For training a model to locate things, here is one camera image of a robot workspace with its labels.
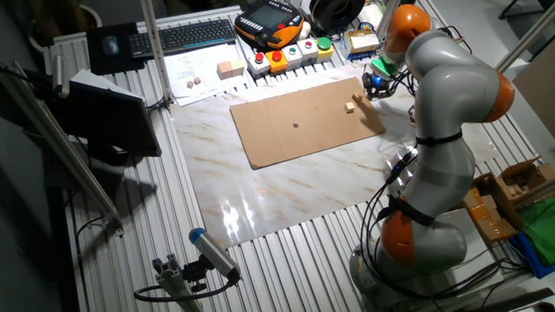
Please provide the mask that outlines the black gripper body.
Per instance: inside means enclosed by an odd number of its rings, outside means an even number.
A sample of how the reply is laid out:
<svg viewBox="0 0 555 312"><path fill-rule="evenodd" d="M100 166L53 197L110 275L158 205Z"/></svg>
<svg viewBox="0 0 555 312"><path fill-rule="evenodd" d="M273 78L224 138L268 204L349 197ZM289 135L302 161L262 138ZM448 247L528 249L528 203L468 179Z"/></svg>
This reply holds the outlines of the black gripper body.
<svg viewBox="0 0 555 312"><path fill-rule="evenodd" d="M368 93L393 93L392 81L382 78L374 72L363 74L363 86Z"/></svg>

